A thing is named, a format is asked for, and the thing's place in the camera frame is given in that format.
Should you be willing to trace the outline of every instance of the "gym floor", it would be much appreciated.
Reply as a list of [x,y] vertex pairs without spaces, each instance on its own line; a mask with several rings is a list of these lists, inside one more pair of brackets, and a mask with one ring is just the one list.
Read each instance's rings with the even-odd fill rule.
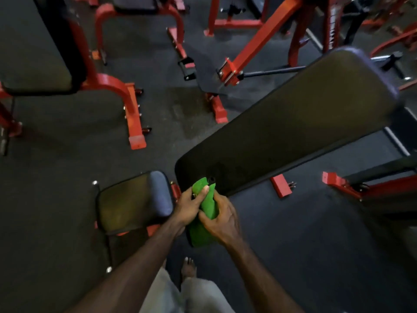
[[[95,48],[93,10],[67,1]],[[255,33],[224,30],[206,38],[210,0],[185,2],[191,8],[184,16],[185,41],[219,65],[224,57],[235,57]],[[407,12],[412,11],[407,9],[401,20]],[[195,81],[183,80],[165,32],[173,23],[168,17],[133,16],[104,25],[108,65],[97,67],[145,89],[139,98],[142,121],[153,128],[145,149],[130,150],[122,103],[111,93],[16,99],[14,115],[24,123],[24,135],[13,139],[8,155],[0,158],[2,312],[62,312],[105,277],[105,249],[94,229],[90,199],[93,180],[106,187],[148,170],[161,170],[174,180],[176,160],[221,127]],[[384,31],[375,36],[360,32],[355,45],[369,51],[388,38]],[[290,41],[275,35],[246,70],[284,65]],[[308,43],[300,64],[319,56]],[[412,58],[407,53],[404,61],[415,76]],[[264,76],[231,88],[222,97],[229,119],[289,78]],[[415,93],[404,95],[411,108]],[[400,156],[380,131],[287,172],[297,188],[284,200],[269,181],[232,196],[248,242],[307,312],[411,312],[417,307],[409,270],[414,263],[402,242],[383,220],[321,183],[322,171],[346,175]],[[198,276],[213,280],[236,312],[253,312],[221,246],[192,249],[184,235],[178,238],[167,262],[177,285],[185,256],[195,259]]]

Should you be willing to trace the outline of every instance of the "pants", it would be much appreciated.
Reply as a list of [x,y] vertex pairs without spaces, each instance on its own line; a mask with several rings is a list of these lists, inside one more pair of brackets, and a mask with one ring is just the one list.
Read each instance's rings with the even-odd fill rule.
[[186,278],[181,292],[169,273],[159,269],[139,313],[234,313],[213,281]]

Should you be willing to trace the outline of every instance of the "green towel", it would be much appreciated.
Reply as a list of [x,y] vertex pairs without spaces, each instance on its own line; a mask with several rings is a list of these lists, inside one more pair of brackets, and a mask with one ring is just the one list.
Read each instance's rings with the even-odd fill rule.
[[[193,184],[193,194],[198,195],[204,186],[208,185],[207,178],[201,178],[195,184]],[[208,190],[206,198],[201,203],[200,209],[207,215],[209,219],[215,219],[218,216],[217,203],[213,199],[214,188],[216,184],[211,184]],[[187,226],[187,235],[191,246],[199,247],[214,242],[215,239],[201,224],[200,219],[197,217]]]

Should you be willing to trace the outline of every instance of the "person's left hand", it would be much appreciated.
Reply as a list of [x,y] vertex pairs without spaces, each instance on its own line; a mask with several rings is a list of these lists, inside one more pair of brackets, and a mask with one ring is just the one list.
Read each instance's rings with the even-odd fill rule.
[[205,186],[194,200],[192,200],[192,187],[188,188],[183,192],[183,194],[181,194],[181,197],[175,206],[174,213],[172,214],[172,218],[179,223],[181,228],[178,235],[184,231],[185,226],[190,224],[192,220],[195,219],[197,213],[199,212],[200,204],[206,197],[208,190],[209,187]]

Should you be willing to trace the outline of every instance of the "bare foot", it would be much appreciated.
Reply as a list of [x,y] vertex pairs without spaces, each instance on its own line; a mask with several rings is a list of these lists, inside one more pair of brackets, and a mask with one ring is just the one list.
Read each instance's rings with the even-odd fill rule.
[[197,277],[197,267],[194,263],[194,260],[191,258],[185,257],[183,267],[181,269],[182,281],[185,278],[196,278]]

